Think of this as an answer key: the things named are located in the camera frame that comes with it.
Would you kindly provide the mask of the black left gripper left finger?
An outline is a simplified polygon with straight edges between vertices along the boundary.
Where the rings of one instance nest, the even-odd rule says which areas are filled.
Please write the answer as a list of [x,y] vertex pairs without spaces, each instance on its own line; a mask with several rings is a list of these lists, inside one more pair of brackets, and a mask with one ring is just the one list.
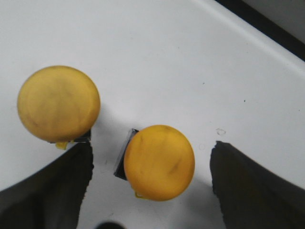
[[2,229],[75,229],[92,178],[90,143],[78,143],[27,179],[1,191]]

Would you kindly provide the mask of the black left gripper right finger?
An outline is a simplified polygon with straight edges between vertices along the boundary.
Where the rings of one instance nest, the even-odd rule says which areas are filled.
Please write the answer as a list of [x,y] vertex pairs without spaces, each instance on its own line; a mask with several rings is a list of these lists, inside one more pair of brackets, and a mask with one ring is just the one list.
[[305,191],[259,165],[229,143],[210,158],[213,192],[228,229],[303,229]]

